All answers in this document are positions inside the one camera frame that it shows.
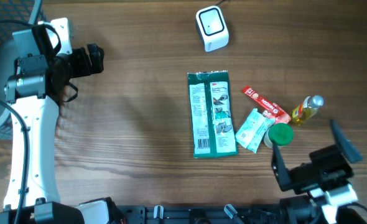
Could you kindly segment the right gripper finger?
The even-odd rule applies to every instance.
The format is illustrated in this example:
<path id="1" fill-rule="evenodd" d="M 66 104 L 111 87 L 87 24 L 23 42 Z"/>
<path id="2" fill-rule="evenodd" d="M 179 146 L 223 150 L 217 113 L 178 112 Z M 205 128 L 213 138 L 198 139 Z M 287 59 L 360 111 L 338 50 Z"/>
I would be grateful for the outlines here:
<path id="1" fill-rule="evenodd" d="M 289 171 L 286 168 L 284 160 L 281 156 L 278 145 L 275 141 L 272 142 L 272 159 L 271 159 L 271 167 L 274 173 L 274 176 L 277 180 L 279 188 L 285 192 L 290 190 L 290 186 L 292 185 Z"/>
<path id="2" fill-rule="evenodd" d="M 334 120 L 330 120 L 330 128 L 332 130 L 333 138 L 335 144 L 337 145 L 339 151 L 344 155 L 344 157 L 351 163 L 356 164 L 363 160 L 363 156 L 357 150 L 357 148 L 352 145 L 352 143 L 344 135 L 343 131 L 340 129 L 338 123 Z"/>

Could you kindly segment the green lidded jar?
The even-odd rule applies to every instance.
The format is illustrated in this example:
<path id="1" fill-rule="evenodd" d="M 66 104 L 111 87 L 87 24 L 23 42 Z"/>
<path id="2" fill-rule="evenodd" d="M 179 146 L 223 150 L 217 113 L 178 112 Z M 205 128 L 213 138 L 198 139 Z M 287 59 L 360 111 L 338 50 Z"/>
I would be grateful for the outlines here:
<path id="1" fill-rule="evenodd" d="M 266 131 L 263 142 L 268 148 L 272 149 L 273 143 L 276 143 L 278 147 L 284 147 L 289 145 L 293 138 L 293 129 L 288 124 L 277 123 Z"/>

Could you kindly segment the teal pack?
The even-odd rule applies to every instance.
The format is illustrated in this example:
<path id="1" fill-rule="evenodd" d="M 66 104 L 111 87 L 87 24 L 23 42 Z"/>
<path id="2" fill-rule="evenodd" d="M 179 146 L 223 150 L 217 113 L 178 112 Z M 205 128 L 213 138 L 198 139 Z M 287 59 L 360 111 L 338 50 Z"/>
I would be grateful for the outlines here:
<path id="1" fill-rule="evenodd" d="M 257 153 L 266 131 L 275 123 L 274 118 L 267 118 L 253 109 L 246 121 L 235 134 L 235 139 L 242 147 Z"/>

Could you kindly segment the red stick sachet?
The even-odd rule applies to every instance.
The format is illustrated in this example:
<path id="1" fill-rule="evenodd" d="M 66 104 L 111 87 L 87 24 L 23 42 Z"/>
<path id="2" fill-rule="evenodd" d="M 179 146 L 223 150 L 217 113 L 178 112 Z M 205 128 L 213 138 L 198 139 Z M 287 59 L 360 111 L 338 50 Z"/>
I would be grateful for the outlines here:
<path id="1" fill-rule="evenodd" d="M 291 117 L 278 104 L 270 102 L 250 86 L 244 87 L 241 91 L 264 108 L 262 114 L 269 119 L 275 119 L 276 124 L 288 124 L 291 121 Z"/>

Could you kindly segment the yellow oil bottle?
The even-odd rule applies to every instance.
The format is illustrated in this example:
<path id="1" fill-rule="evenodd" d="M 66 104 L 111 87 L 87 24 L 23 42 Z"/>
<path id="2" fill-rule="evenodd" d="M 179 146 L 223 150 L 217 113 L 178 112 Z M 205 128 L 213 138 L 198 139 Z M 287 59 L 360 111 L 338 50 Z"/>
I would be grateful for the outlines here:
<path id="1" fill-rule="evenodd" d="M 291 123 L 301 125 L 304 121 L 315 115 L 323 104 L 324 99 L 320 95 L 306 97 L 306 99 L 292 111 Z"/>

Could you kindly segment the green 3M package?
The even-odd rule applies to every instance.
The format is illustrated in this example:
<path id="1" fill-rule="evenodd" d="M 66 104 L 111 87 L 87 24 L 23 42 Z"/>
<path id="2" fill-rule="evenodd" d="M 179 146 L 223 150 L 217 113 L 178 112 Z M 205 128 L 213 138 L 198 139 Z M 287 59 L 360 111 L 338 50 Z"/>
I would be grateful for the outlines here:
<path id="1" fill-rule="evenodd" d="M 236 155 L 228 72 L 188 73 L 187 80 L 194 158 Z"/>

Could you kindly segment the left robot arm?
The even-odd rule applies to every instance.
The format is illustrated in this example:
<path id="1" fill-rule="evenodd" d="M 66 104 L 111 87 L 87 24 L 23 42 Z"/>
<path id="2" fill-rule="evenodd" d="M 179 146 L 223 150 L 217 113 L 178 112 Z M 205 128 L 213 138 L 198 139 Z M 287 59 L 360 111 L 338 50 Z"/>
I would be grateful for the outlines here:
<path id="1" fill-rule="evenodd" d="M 55 178 L 55 129 L 62 92 L 72 79 L 101 73 L 104 51 L 96 44 L 63 51 L 48 23 L 13 33 L 19 53 L 0 105 L 12 114 L 11 177 L 0 223 L 126 223 L 109 197 L 77 207 L 60 201 Z"/>

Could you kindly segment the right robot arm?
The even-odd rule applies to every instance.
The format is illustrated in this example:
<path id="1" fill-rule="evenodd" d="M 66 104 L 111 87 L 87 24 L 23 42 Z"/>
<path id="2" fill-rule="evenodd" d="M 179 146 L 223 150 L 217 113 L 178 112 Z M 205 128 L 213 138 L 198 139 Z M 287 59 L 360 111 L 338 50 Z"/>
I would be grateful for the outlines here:
<path id="1" fill-rule="evenodd" d="M 273 144 L 271 167 L 279 188 L 293 190 L 295 197 L 280 200 L 286 223 L 365 223 L 354 207 L 358 196 L 349 182 L 352 164 L 363 160 L 359 150 L 346 138 L 338 123 L 330 120 L 335 141 L 331 146 L 311 152 L 310 162 L 288 169 L 277 144 Z"/>

